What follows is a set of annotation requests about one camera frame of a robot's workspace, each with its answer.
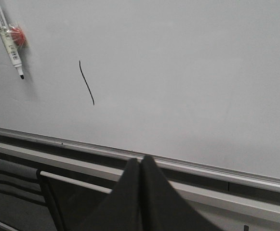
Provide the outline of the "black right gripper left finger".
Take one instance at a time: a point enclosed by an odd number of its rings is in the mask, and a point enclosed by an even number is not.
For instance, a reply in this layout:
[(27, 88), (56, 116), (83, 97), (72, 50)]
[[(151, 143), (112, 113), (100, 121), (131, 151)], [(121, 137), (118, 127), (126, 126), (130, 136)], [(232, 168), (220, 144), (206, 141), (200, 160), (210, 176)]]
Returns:
[(130, 159), (111, 193), (75, 230), (139, 231), (139, 174), (138, 161)]

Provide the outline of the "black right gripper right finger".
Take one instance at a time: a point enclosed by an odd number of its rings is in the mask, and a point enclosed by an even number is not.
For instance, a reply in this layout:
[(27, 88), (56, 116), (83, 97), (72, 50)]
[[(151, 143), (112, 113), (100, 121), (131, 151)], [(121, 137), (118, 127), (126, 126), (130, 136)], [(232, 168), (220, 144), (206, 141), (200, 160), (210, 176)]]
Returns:
[(140, 207), (145, 231), (221, 230), (179, 195), (149, 155), (140, 164)]

